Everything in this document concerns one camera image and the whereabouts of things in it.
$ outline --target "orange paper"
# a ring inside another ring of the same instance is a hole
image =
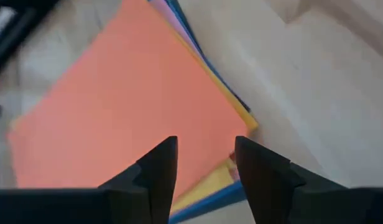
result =
[[[9,134],[18,187],[96,187],[178,136],[174,199],[247,128],[145,0],[124,0],[92,46]]]

